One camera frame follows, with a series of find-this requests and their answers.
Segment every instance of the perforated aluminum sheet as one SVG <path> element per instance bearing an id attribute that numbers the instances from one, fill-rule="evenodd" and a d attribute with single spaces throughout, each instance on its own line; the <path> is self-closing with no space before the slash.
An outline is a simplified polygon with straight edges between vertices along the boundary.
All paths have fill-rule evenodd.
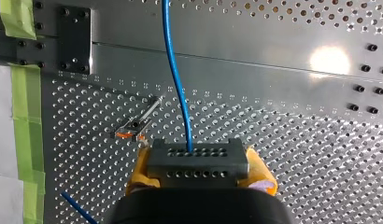
<path id="1" fill-rule="evenodd" d="M 55 35 L 45 11 L 54 2 L 40 12 L 43 34 Z M 42 76 L 45 220 L 84 221 L 59 196 L 62 190 L 103 220 L 123 195 L 138 148 L 110 139 L 114 124 L 140 114 L 144 98 L 162 96 L 147 137 L 184 141 L 160 51 L 160 1 L 61 3 L 92 7 L 97 15 L 96 72 Z M 240 137 L 253 145 L 295 223 L 383 223 L 383 95 L 375 93 L 383 89 L 383 0 L 181 0 L 171 13 L 196 142 Z M 42 20 L 37 13 L 35 20 Z M 371 71 L 361 71 L 362 64 Z"/>

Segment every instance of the blue rod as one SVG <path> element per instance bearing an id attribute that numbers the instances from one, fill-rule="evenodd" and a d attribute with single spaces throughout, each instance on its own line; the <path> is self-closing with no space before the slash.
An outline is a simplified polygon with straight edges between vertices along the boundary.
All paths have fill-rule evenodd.
<path id="1" fill-rule="evenodd" d="M 78 212 L 87 219 L 91 224 L 98 224 L 89 214 L 86 213 L 65 191 L 61 195 L 72 205 Z"/>
<path id="2" fill-rule="evenodd" d="M 185 124 L 187 148 L 189 152 L 192 152 L 192 127 L 189 119 L 188 104 L 186 103 L 185 94 L 183 93 L 182 82 L 180 81 L 179 72 L 177 70 L 177 60 L 175 58 L 174 49 L 172 46 L 171 22 L 169 18 L 169 0 L 163 0 L 163 28 L 168 61 L 171 67 L 175 87 L 177 88 L 177 97 L 179 98 L 180 108 L 183 114 L 183 122 Z"/>

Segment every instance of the blue cable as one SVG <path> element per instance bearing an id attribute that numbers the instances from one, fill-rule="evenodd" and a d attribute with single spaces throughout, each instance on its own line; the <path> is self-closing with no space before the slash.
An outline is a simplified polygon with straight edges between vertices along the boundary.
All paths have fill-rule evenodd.
<path id="1" fill-rule="evenodd" d="M 61 193 L 61 195 L 72 205 L 78 212 L 87 219 L 91 224 L 98 224 L 89 214 L 86 213 L 80 206 L 73 200 L 65 191 Z"/>
<path id="2" fill-rule="evenodd" d="M 183 93 L 182 82 L 180 81 L 179 72 L 177 70 L 177 60 L 175 59 L 174 49 L 172 47 L 169 0 L 163 0 L 163 28 L 168 61 L 171 67 L 175 87 L 177 88 L 177 97 L 179 98 L 180 108 L 183 114 L 183 122 L 185 123 L 187 148 L 189 152 L 192 152 L 192 127 L 189 119 L 188 105 L 186 103 L 185 94 Z"/>

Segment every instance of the white surface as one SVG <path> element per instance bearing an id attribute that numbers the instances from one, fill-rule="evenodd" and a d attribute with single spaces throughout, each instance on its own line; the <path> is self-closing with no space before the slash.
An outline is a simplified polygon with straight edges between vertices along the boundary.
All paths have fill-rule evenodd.
<path id="1" fill-rule="evenodd" d="M 11 69 L 0 66 L 0 175 L 18 178 L 12 119 Z"/>
<path id="2" fill-rule="evenodd" d="M 23 223 L 23 183 L 0 176 L 0 223 Z"/>

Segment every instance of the green tape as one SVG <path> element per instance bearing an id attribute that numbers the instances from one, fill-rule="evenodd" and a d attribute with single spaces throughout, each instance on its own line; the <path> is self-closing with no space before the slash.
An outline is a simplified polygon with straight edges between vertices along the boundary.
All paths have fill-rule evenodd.
<path id="1" fill-rule="evenodd" d="M 40 69 L 11 65 L 13 120 L 19 179 L 24 181 L 24 223 L 43 223 L 45 173 Z"/>
<path id="2" fill-rule="evenodd" d="M 6 35 L 36 40 L 32 0 L 0 0 Z"/>

